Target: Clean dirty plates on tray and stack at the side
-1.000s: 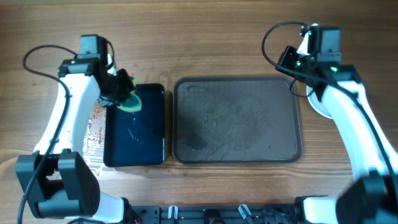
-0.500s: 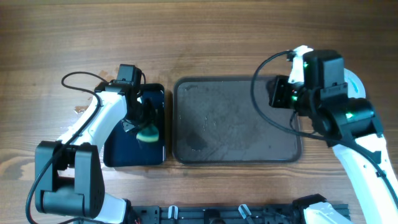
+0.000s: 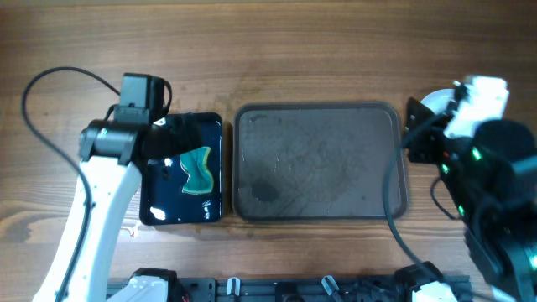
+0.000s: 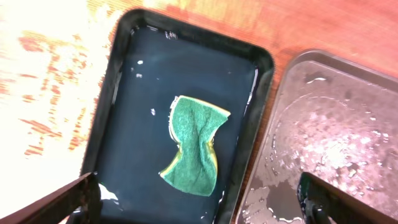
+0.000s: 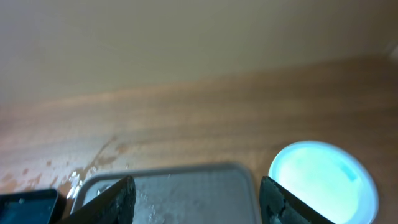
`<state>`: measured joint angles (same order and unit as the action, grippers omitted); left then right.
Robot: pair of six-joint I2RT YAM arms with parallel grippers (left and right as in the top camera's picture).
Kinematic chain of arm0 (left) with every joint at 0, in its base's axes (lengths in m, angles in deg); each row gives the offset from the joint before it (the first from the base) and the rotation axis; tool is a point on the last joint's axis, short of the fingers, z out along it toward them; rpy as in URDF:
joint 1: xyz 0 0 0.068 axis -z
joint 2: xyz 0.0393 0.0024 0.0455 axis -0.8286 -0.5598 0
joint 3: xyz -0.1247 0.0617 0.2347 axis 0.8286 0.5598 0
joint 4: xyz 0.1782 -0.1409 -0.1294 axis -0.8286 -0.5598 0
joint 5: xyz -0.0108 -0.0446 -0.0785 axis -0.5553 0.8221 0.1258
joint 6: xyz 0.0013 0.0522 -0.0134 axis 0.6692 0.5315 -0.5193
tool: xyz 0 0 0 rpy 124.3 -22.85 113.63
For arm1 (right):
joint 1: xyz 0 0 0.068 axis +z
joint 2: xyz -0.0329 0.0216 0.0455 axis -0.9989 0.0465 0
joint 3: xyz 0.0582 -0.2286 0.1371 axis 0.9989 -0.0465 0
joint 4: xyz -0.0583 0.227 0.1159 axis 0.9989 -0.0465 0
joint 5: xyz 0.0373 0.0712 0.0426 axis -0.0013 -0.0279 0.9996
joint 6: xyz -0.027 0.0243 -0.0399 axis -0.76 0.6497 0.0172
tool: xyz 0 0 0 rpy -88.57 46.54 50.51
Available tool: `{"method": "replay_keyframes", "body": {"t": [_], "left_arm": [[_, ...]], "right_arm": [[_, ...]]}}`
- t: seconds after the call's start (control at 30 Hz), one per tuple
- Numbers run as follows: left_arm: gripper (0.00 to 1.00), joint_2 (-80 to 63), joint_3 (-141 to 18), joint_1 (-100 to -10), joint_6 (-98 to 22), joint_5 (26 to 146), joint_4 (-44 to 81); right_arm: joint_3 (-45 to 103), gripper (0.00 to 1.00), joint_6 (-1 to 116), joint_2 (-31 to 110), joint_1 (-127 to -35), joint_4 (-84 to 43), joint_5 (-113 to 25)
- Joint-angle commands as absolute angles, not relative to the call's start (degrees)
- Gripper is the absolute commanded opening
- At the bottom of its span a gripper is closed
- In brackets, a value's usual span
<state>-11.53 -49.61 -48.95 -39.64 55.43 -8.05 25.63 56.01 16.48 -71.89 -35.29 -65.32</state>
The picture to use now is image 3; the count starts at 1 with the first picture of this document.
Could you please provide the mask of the white plate blue stain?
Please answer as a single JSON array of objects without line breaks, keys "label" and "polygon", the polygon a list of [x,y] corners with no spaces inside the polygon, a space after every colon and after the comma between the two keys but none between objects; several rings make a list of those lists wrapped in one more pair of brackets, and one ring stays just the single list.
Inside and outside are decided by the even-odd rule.
[{"label": "white plate blue stain", "polygon": [[440,89],[425,96],[420,103],[434,115],[443,112],[454,112],[457,107],[454,96],[454,89]]}]

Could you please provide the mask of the green yellow sponge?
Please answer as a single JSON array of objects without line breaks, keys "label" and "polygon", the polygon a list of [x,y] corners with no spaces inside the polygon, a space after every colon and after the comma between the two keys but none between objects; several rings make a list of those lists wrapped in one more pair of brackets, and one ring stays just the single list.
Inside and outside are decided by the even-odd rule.
[{"label": "green yellow sponge", "polygon": [[212,192],[214,179],[207,166],[211,148],[203,146],[180,155],[180,167],[187,174],[182,192],[188,195],[204,195]]}]

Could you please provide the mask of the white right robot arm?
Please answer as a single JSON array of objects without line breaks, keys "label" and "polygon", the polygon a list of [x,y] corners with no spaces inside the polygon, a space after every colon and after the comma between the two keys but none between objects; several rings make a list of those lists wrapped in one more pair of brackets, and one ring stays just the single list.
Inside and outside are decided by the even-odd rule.
[{"label": "white right robot arm", "polygon": [[437,167],[484,280],[516,301],[534,301],[536,138],[504,118],[508,98],[506,80],[484,75],[411,97],[396,151]]}]

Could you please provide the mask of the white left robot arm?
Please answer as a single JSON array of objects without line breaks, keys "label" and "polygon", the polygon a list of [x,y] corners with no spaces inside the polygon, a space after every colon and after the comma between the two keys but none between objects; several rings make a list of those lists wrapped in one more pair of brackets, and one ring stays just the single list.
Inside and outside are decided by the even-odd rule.
[{"label": "white left robot arm", "polygon": [[123,218],[151,159],[201,146],[192,113],[164,125],[94,120],[81,132],[75,197],[36,301],[104,301]]}]

